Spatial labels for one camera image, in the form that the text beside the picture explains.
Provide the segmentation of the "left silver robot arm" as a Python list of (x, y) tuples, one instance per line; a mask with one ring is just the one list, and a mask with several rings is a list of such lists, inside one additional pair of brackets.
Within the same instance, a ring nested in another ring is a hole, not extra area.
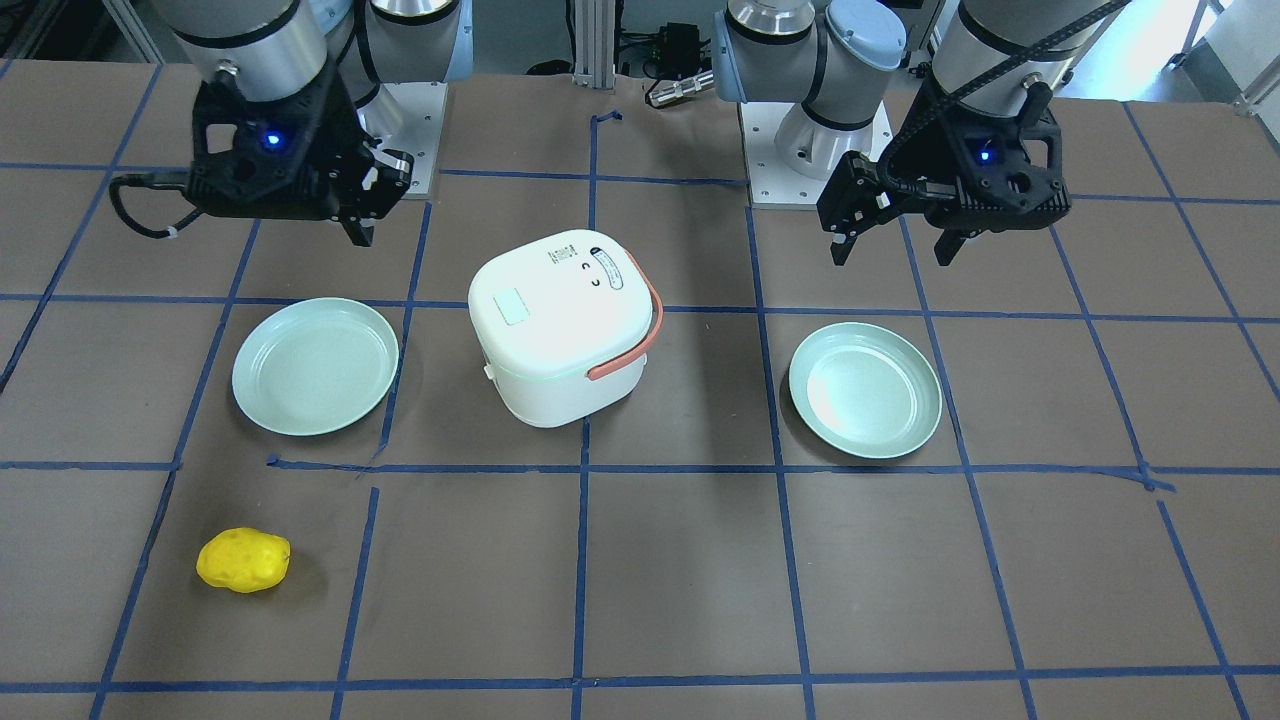
[(1043, 229), (1073, 199), (1051, 102), (1120, 1), (961, 1), (901, 126), (878, 158), (852, 145), (876, 120), (908, 29), (879, 1), (731, 1), (710, 68), (728, 102), (791, 106), (782, 150), (824, 182), (815, 209), (836, 265), (902, 215), (940, 229), (947, 266), (986, 232)]

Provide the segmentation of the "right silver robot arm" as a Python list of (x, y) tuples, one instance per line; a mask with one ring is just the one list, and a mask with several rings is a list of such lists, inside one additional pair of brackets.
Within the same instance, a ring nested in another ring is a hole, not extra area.
[(389, 86), (474, 69), (468, 1), (160, 1), (201, 76), (175, 187), (220, 218), (333, 222), (358, 247), (410, 191)]

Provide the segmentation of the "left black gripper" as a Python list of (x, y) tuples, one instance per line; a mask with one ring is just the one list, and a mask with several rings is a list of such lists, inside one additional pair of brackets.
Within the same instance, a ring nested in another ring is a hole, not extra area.
[[(987, 231), (1037, 231), (1065, 218), (1073, 206), (1062, 177), (1061, 128), (1043, 82), (1016, 91), (1012, 117), (988, 117), (956, 104), (900, 149), (900, 177), (947, 190), (946, 199), (906, 199), (909, 213), (943, 229), (934, 259), (950, 266), (970, 240)], [(832, 234), (829, 254), (844, 266), (860, 234), (901, 215), (882, 183), (892, 165), (860, 151), (835, 164), (815, 209)]]

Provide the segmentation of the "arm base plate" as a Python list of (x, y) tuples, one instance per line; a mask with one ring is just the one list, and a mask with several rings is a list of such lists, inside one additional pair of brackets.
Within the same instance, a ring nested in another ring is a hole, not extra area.
[(381, 150), (413, 156), (407, 199), (430, 196), (436, 174), (449, 85), (442, 82), (388, 83), (358, 109), (364, 128), (381, 141)]
[(869, 124), (852, 131), (817, 123), (797, 102), (745, 102), (739, 117), (751, 205), (758, 209), (812, 210), (846, 152), (876, 160), (892, 137), (883, 102)]

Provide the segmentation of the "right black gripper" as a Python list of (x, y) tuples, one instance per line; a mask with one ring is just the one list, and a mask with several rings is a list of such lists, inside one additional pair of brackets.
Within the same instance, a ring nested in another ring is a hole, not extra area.
[(371, 247), (412, 182), (415, 156), (374, 146), (334, 65), (262, 102), (220, 67), (198, 88), (192, 133), (189, 201), (212, 217), (340, 220), (352, 245)]

